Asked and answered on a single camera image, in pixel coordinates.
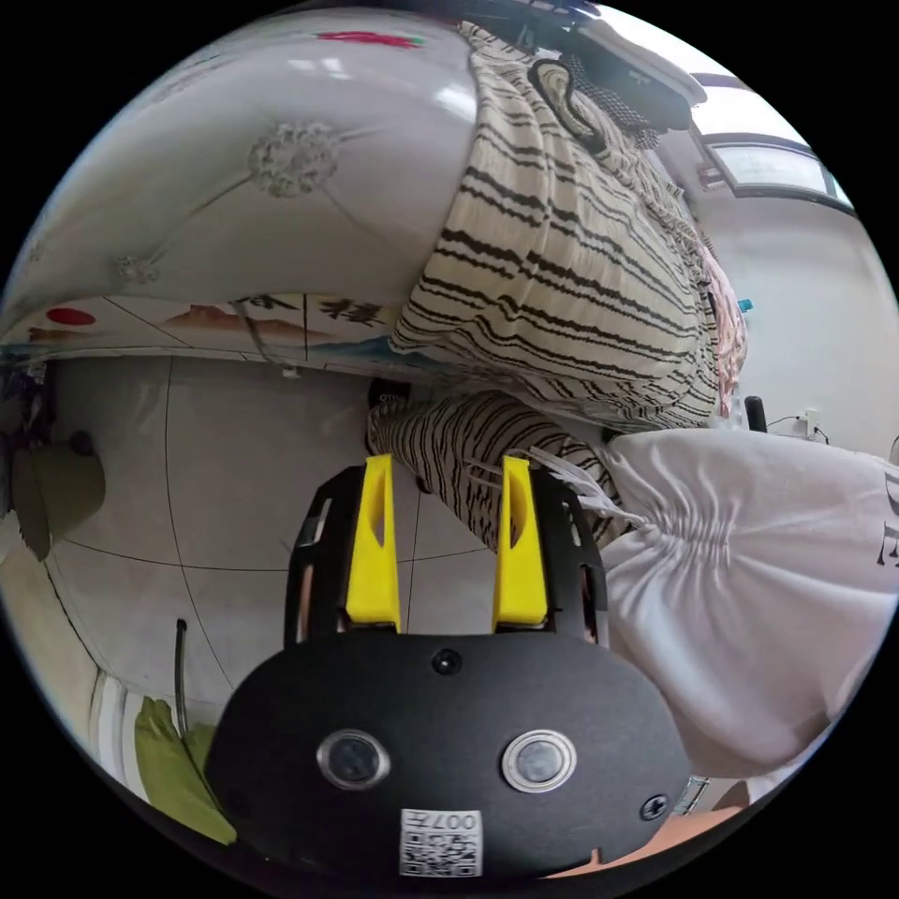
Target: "bag strap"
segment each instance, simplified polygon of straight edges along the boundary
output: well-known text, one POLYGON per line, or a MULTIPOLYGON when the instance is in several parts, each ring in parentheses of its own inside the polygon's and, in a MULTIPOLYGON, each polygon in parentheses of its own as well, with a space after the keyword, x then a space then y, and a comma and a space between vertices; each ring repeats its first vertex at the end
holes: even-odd
MULTIPOLYGON (((527 450, 514 449, 507 455, 529 456, 535 462, 543 465, 554 477, 572 489, 578 497, 582 508, 589 508, 601 518, 616 518, 633 524, 635 527, 649 527, 651 524, 644 515, 638 515, 635 512, 625 512, 622 508, 616 506, 591 475, 588 475, 582 468, 567 462, 565 459, 553 456, 551 453, 538 447, 531 447, 527 450)), ((502 490, 502 470, 495 465, 487 465, 476 459, 464 459, 463 468, 468 477, 476 483, 483 484, 491 490, 502 490), (475 469, 496 475, 500 480, 487 480, 474 475, 472 472, 475 469)))

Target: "tiled floor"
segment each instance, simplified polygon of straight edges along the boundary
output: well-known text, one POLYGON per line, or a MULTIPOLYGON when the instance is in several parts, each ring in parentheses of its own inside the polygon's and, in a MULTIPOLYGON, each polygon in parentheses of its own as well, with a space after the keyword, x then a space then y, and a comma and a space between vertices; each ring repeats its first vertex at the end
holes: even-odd
MULTIPOLYGON (((184 618, 186 692, 196 717, 217 717, 279 648, 289 546, 318 485, 365 457, 367 388, 252 362, 60 364, 57 436, 92 435, 107 495, 48 568, 101 667, 170 697, 184 618)), ((399 465, 394 506, 406 628, 488 631, 493 554, 399 465)))

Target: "qr code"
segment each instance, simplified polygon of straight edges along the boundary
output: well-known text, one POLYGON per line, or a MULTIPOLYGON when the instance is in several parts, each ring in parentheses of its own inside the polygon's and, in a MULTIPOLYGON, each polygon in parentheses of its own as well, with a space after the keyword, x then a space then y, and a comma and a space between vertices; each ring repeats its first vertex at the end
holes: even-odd
POLYGON ((400 874, 405 877, 480 877, 480 812, 403 809, 400 874))

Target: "green cloth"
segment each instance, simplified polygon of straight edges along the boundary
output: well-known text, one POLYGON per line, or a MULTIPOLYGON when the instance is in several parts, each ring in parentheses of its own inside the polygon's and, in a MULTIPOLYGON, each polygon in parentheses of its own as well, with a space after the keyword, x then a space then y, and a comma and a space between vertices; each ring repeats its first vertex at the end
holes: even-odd
POLYGON ((237 833, 215 807, 198 774, 206 764, 214 733, 215 728, 208 724, 194 725, 184 740, 188 757, 172 723, 169 704, 146 697, 134 723, 134 746, 150 805, 185 827, 228 844, 237 839, 237 833))

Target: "striped pants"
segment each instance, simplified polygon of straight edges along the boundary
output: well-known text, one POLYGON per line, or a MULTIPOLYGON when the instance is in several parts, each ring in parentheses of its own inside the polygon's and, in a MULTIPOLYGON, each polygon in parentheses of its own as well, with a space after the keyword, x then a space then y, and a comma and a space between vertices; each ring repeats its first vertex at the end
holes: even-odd
MULTIPOLYGON (((368 439, 375 452, 391 453, 420 477, 494 552, 501 490, 489 469, 500 468, 505 455, 538 447, 582 468, 618 502, 608 470, 587 444, 499 391, 376 406, 369 415, 368 439)), ((590 511, 586 515, 600 550, 622 533, 620 523, 590 511)))

